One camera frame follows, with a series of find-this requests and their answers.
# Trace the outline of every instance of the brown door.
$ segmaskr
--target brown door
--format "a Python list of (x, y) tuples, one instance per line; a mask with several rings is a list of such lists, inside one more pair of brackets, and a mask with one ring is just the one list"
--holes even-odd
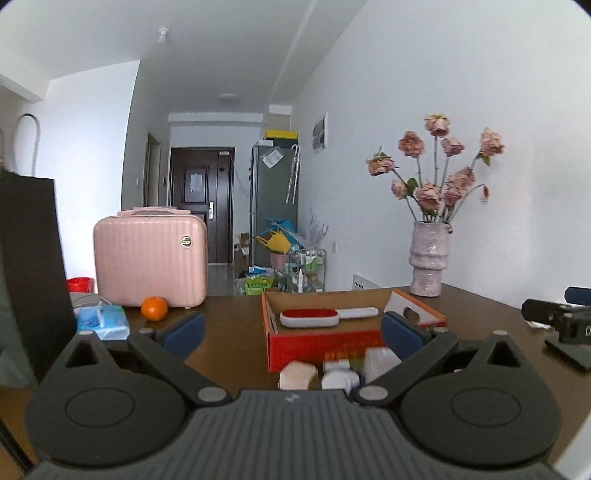
[(233, 148), (172, 148), (173, 206), (207, 225), (207, 261), (231, 263)]

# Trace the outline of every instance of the yellow bag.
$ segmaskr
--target yellow bag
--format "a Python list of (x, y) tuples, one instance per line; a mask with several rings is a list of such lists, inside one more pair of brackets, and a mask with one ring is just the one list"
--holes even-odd
[(283, 232), (271, 232), (271, 238), (267, 240), (261, 236), (255, 237), (260, 243), (265, 245), (269, 250), (286, 254), (290, 250), (291, 243)]

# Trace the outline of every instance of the refrigerator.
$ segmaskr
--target refrigerator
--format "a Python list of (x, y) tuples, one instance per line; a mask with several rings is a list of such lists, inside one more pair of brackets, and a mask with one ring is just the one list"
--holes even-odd
[(269, 250), (261, 245), (255, 237), (267, 229), (269, 222), (266, 218), (290, 220), (297, 228), (297, 194), (292, 204), (293, 192), (289, 202), (285, 204), (287, 190), (290, 184), (291, 162), (294, 151), (290, 148), (278, 148), (283, 158), (272, 168), (263, 162), (265, 155), (277, 147), (252, 148), (251, 174), (251, 248), (249, 262), (259, 267), (270, 267)]

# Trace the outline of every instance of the yellow box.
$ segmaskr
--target yellow box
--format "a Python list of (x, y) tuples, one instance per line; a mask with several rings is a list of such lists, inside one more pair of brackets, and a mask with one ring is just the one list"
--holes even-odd
[(285, 138), (287, 140), (297, 140), (297, 132), (289, 130), (267, 130), (265, 138)]

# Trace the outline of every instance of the flower stem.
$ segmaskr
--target flower stem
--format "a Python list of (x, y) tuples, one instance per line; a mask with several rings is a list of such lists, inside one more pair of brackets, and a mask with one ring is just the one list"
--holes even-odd
[(447, 223), (451, 222), (453, 220), (453, 218), (457, 215), (458, 211), (460, 210), (460, 208), (462, 208), (462, 205), (464, 204), (464, 202), (468, 198), (468, 195), (470, 195), (472, 192), (474, 192), (474, 190), (479, 189), (483, 185), (484, 185), (483, 183), (481, 183), (480, 185), (476, 185), (472, 190), (470, 190), (468, 193), (466, 193), (466, 196), (459, 203), (459, 205), (457, 206), (457, 209), (455, 209), (455, 211), (447, 218)]
[[(407, 192), (408, 192), (408, 185), (407, 185), (407, 183), (402, 179), (402, 177), (398, 174), (398, 172), (396, 170), (393, 170), (393, 172), (394, 172), (394, 175), (396, 175), (400, 179), (400, 181), (402, 183), (404, 183), (404, 188), (406, 188), (407, 189)], [(417, 202), (417, 205), (418, 205), (418, 200), (414, 197), (414, 195), (407, 195), (407, 198), (408, 197), (412, 198), (415, 202)]]
[(474, 165), (476, 165), (476, 160), (478, 160), (478, 156), (481, 154), (481, 152), (479, 151), (476, 154), (476, 157), (474, 157), (474, 160), (472, 160), (472, 165), (470, 165), (470, 170), (474, 170)]
[(423, 186), (423, 179), (421, 178), (421, 162), (418, 159), (418, 157), (415, 157), (417, 159), (417, 168), (418, 168), (418, 184), (422, 187)]
[(435, 165), (435, 181), (433, 184), (437, 185), (437, 137), (435, 137), (433, 140), (435, 140), (433, 143), (433, 163)]
[(443, 178), (441, 179), (441, 187), (439, 187), (439, 191), (443, 191), (443, 186), (445, 185), (445, 177), (447, 175), (447, 165), (449, 164), (449, 157), (445, 158), (445, 166), (443, 167)]
[(410, 210), (410, 213), (413, 214), (414, 221), (416, 222), (417, 221), (417, 216), (414, 214), (413, 208), (410, 206), (410, 202), (408, 201), (408, 195), (406, 197), (406, 201), (407, 201), (408, 209)]
[(450, 216), (451, 216), (451, 215), (452, 215), (452, 213), (453, 213), (453, 209), (454, 209), (454, 206), (453, 206), (453, 205), (451, 205), (449, 208), (446, 208), (446, 209), (443, 211), (443, 217), (442, 217), (442, 219), (441, 219), (441, 220), (442, 220), (442, 223), (447, 223), (447, 224), (449, 224), (449, 219), (450, 219)]

